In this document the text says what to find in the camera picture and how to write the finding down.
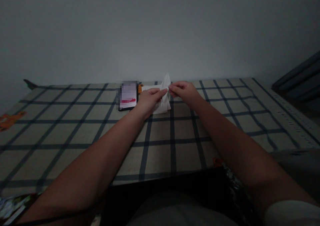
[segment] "grid pattern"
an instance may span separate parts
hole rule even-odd
[[[193,81],[201,96],[266,151],[300,145],[242,79]],[[128,111],[116,107],[116,84],[40,86],[10,114],[27,114],[0,137],[2,196],[41,192]],[[179,175],[213,165],[218,153],[199,117],[180,98],[145,121],[113,184]]]

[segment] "white paper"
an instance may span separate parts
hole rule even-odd
[[[171,80],[169,77],[169,74],[167,73],[166,76],[164,77],[161,85],[152,85],[152,86],[143,86],[142,91],[148,90],[150,88],[159,88],[160,90],[163,89],[168,89],[169,92],[169,85],[171,84]],[[157,103],[153,109],[153,114],[160,114],[160,113],[165,113],[168,110],[171,109],[169,99],[168,99],[168,92],[162,97],[161,102]]]

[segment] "finger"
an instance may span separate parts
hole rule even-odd
[[[147,92],[151,95],[157,93],[158,91],[160,91],[160,88],[150,88],[147,90]]]
[[[170,93],[171,96],[177,96],[174,92]]]
[[[181,92],[183,91],[183,89],[177,87],[177,86],[174,86],[174,85],[170,85],[169,86],[170,90],[173,91],[175,94],[177,94],[178,96],[181,94]]]
[[[165,88],[165,89],[157,92],[154,96],[155,96],[156,100],[159,100],[159,99],[161,99],[167,92],[168,92],[168,90]]]
[[[188,82],[186,82],[186,81],[179,81],[179,82],[174,82],[174,83],[172,83],[171,85],[185,88],[185,87],[188,85]]]

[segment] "hand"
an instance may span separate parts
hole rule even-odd
[[[204,100],[191,82],[174,82],[169,86],[169,92],[173,97],[181,97],[189,108],[193,110],[195,110],[199,101]]]
[[[167,92],[168,90],[166,88],[161,91],[159,88],[145,90],[140,94],[139,101],[135,108],[143,113],[143,116],[147,119],[152,114],[155,105],[160,102],[161,98]]]

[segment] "forearm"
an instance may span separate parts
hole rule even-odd
[[[201,101],[196,113],[224,162],[249,190],[261,216],[271,204],[281,200],[317,205],[269,153],[209,103]]]
[[[286,174],[259,144],[209,103],[201,101],[196,112],[221,157],[244,185],[258,185]]]
[[[114,178],[144,119],[133,109],[117,122],[52,182],[30,208],[30,218],[58,216],[91,206]]]

